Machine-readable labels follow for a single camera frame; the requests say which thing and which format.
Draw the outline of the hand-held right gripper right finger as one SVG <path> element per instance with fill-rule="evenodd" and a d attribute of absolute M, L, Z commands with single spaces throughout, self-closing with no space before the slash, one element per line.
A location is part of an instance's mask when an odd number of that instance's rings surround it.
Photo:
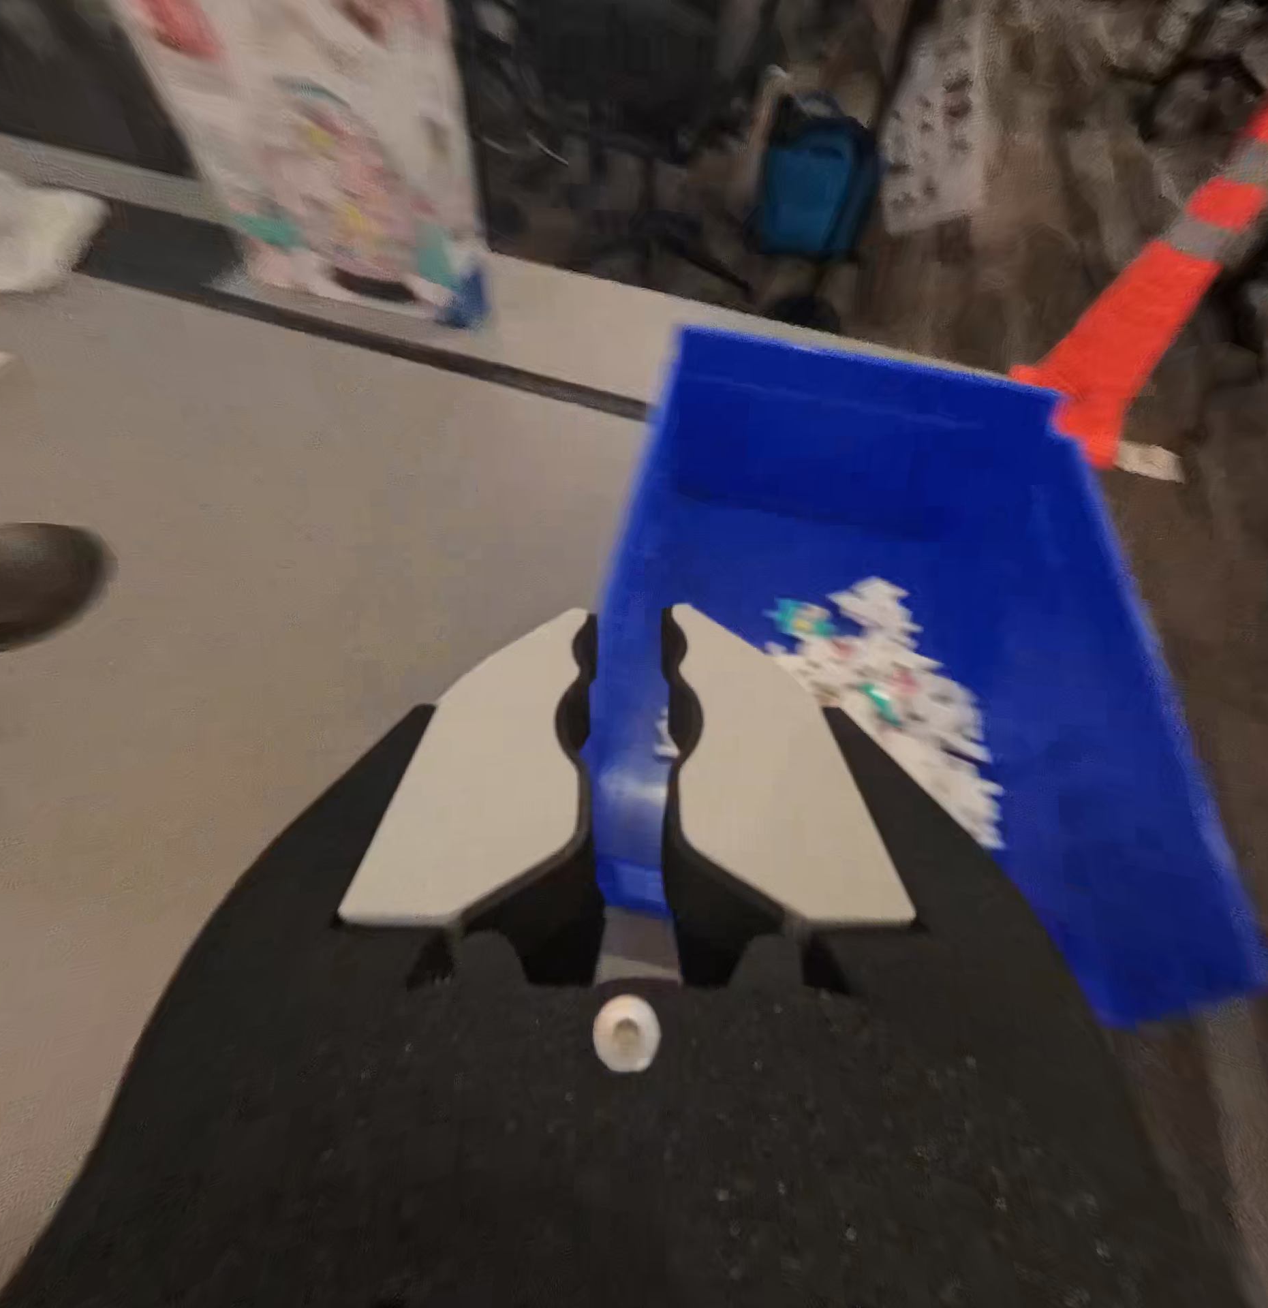
<path fill-rule="evenodd" d="M 666 729 L 660 875 L 681 979 L 728 984 L 747 947 L 900 932 L 918 910 L 821 705 L 687 602 L 660 620 Z"/>

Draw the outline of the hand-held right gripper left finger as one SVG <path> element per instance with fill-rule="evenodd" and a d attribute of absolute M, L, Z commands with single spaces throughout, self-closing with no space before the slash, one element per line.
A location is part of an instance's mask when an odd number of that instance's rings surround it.
<path fill-rule="evenodd" d="M 508 940 L 535 985 L 592 982 L 604 929 L 582 756 L 597 625 L 569 608 L 431 706 L 337 905 L 342 923 Z"/>

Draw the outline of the pile of puzzle pieces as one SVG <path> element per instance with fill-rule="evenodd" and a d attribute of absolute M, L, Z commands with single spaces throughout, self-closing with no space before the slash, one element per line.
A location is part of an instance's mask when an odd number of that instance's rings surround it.
<path fill-rule="evenodd" d="M 907 592 L 868 577 L 764 611 L 762 649 L 824 708 L 859 726 L 972 840 L 1004 846 L 1002 788 L 977 696 L 921 646 Z"/>

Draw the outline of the blue plastic bin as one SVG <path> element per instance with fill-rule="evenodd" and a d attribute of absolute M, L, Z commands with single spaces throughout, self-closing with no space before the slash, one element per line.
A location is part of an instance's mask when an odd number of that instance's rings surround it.
<path fill-rule="evenodd" d="M 851 583 L 904 592 L 977 697 L 998 863 L 1097 1017 L 1268 988 L 1268 947 L 1094 473 L 1047 390 L 702 328 L 680 333 L 597 611 L 597 883 L 664 917 L 660 613 L 755 646 Z"/>

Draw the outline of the black ball stand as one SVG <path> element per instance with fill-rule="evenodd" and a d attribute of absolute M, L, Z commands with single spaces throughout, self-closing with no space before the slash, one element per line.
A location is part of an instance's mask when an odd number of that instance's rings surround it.
<path fill-rule="evenodd" d="M 0 652 L 43 640 L 78 619 L 114 569 L 110 548 L 87 528 L 0 524 Z"/>

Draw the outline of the teal puzzle picture box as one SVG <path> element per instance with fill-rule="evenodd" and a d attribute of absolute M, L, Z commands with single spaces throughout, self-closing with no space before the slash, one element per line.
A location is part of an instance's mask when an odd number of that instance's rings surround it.
<path fill-rule="evenodd" d="M 251 280 L 453 330 L 485 322 L 453 3 L 111 9 Z"/>

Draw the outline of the orange traffic cone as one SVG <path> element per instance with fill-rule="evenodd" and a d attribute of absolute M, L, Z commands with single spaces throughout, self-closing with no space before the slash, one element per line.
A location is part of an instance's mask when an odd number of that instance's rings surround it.
<path fill-rule="evenodd" d="M 1055 429 L 1115 467 L 1126 415 L 1218 275 L 1268 213 L 1268 96 L 1221 168 L 1185 200 L 1037 363 L 1008 376 L 1056 394 Z"/>

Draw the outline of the blue office chair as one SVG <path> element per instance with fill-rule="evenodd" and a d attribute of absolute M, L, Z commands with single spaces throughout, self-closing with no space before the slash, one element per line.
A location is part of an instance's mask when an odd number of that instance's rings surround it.
<path fill-rule="evenodd" d="M 856 253 L 882 174 L 876 132 L 827 91 L 779 96 L 747 229 L 758 253 L 811 263 Z"/>

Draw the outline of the white printed board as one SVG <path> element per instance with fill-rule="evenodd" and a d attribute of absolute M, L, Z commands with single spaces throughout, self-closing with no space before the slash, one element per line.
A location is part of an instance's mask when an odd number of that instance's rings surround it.
<path fill-rule="evenodd" d="M 983 207 L 995 138 L 989 37 L 987 15 L 963 7 L 925 25 L 910 48 L 879 131 L 886 236 L 922 233 Z"/>

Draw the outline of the clear stand with white base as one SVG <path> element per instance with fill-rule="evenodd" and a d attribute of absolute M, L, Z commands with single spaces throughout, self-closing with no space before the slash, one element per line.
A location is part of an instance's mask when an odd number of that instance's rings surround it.
<path fill-rule="evenodd" d="M 36 292 L 63 280 L 107 218 L 107 203 L 28 185 L 0 171 L 0 293 Z"/>

